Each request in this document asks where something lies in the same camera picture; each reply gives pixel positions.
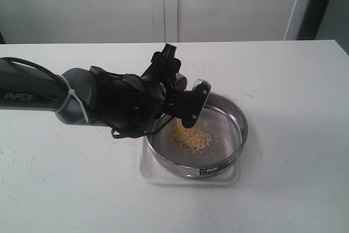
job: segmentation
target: white table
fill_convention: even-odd
[[[178,43],[191,86],[208,80],[245,113],[229,187],[148,184],[142,140],[0,110],[0,229],[10,232],[348,232],[349,57],[334,41]],[[55,73],[140,74],[163,44],[1,45]]]

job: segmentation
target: metal sieve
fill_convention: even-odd
[[[162,115],[150,131],[158,129],[170,117]],[[241,110],[229,99],[210,93],[196,122],[196,127],[210,134],[209,145],[202,153],[188,152],[172,137],[174,121],[147,141],[157,161],[187,178],[214,176],[233,165],[240,156],[246,141],[248,126]]]

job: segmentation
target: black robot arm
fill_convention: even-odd
[[[0,109],[53,111],[66,124],[109,126],[114,138],[144,136],[152,120],[164,113],[190,128],[206,102],[210,84],[198,80],[192,91],[186,91],[175,50],[166,44],[141,76],[94,66],[73,68],[60,76],[29,61],[2,58]]]

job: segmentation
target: wire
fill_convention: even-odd
[[[27,65],[29,67],[35,68],[43,73],[45,73],[47,76],[49,76],[50,78],[52,78],[56,84],[58,85],[58,87],[67,95],[69,94],[69,87],[67,86],[67,84],[64,83],[64,81],[62,79],[60,79],[57,75],[55,75],[53,72],[49,71],[48,69],[35,64],[33,62],[27,61],[25,59],[21,59],[21,58],[16,58],[16,57],[2,57],[1,59],[9,62],[9,63],[18,63],[18,64],[23,64],[23,65]],[[121,75],[121,74],[115,74],[115,73],[110,73],[110,72],[105,72],[106,75],[110,76],[110,77],[117,77],[120,78],[120,80],[125,79],[128,76],[134,76],[136,78],[140,78],[137,75],[134,74],[125,74],[125,75]],[[143,84],[146,92],[146,95],[149,95],[149,89],[148,87]],[[104,125],[110,127],[112,129],[112,136],[115,139],[121,139],[121,138],[126,138],[126,135],[121,134],[119,131],[121,131],[121,129],[119,129],[118,127],[116,127],[114,124],[110,123],[109,121],[105,120],[104,118],[102,118],[101,116],[98,116],[83,100],[81,100],[82,105],[85,107],[85,109],[87,109],[89,111],[89,113],[95,117],[98,121],[100,121],[101,123],[103,123]],[[155,132],[151,132],[151,133],[142,133],[139,136],[136,136],[135,138],[140,138],[146,135],[154,135],[156,133],[158,133],[160,130],[162,130],[171,120],[173,119],[173,117],[171,117],[168,121],[166,121],[159,129],[157,129]]]

